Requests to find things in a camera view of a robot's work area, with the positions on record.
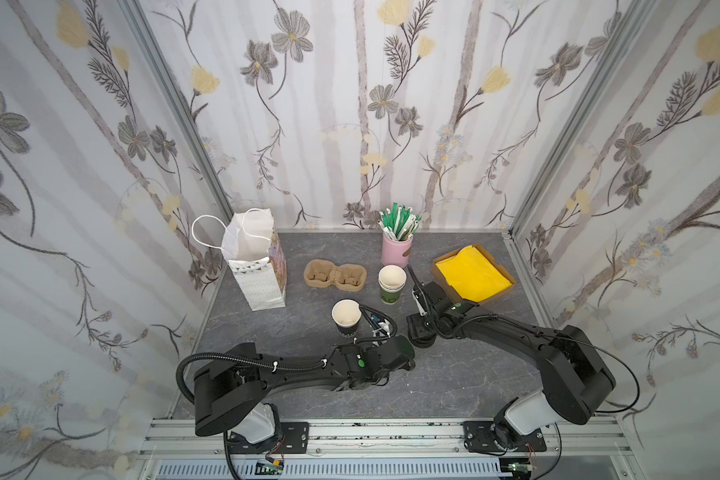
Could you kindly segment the black paper coffee cup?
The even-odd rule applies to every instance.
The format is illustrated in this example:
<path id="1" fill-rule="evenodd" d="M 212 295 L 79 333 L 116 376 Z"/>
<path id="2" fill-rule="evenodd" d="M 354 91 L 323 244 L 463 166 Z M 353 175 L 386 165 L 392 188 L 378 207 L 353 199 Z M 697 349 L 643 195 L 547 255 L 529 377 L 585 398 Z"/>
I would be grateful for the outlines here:
<path id="1" fill-rule="evenodd" d="M 354 336 L 362 318 L 360 305 L 351 299 L 342 299 L 335 303 L 331 318 L 343 336 Z"/>

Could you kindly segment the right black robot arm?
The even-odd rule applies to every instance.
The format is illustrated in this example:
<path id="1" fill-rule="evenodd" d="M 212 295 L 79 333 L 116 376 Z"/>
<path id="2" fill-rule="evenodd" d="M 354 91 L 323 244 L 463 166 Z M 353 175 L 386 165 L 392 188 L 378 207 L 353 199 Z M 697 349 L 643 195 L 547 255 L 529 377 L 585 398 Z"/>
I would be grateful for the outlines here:
<path id="1" fill-rule="evenodd" d="M 539 327 L 455 302 L 435 282 L 412 285 L 419 312 L 406 318 L 408 338 L 428 348 L 438 338 L 473 340 L 509 352 L 536 367 L 542 387 L 505 405 L 494 417 L 489 441 L 500 451 L 517 449 L 559 421 L 586 424 L 617 385 L 598 350 L 576 327 Z"/>

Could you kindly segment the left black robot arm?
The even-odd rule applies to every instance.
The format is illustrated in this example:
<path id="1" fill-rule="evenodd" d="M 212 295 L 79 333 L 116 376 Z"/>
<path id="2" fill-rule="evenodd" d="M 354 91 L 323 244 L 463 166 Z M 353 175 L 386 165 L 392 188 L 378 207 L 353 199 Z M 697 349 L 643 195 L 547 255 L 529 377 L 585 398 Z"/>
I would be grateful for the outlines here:
<path id="1" fill-rule="evenodd" d="M 312 357 L 262 354 L 248 342 L 225 353 L 185 357 L 176 367 L 175 380 L 182 396 L 194 405 L 195 434 L 205 437 L 239 426 L 267 396 L 279 391 L 361 390 L 383 383 L 394 371 L 414 367 L 414 348 L 401 336 L 337 345 Z"/>

